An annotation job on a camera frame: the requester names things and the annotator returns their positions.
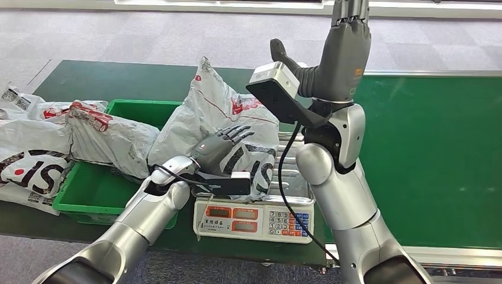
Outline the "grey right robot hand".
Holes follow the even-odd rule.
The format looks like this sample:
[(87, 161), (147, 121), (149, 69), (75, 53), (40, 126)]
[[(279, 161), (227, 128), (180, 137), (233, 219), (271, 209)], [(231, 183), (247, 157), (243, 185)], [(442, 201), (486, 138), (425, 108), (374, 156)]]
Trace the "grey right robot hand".
[(351, 104), (371, 48), (368, 1), (335, 1), (319, 65), (301, 67), (283, 43), (270, 41), (271, 57), (284, 63), (299, 80), (298, 94), (333, 104)]

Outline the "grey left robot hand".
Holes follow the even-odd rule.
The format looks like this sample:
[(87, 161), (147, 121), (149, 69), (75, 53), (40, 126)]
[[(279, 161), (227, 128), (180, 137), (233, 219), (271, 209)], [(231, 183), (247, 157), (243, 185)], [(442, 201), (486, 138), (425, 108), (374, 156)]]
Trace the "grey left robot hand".
[(210, 134), (199, 142), (190, 152), (189, 157), (198, 165), (199, 171), (225, 176), (220, 163), (232, 151), (233, 147), (245, 138), (254, 135), (250, 125), (231, 125)]

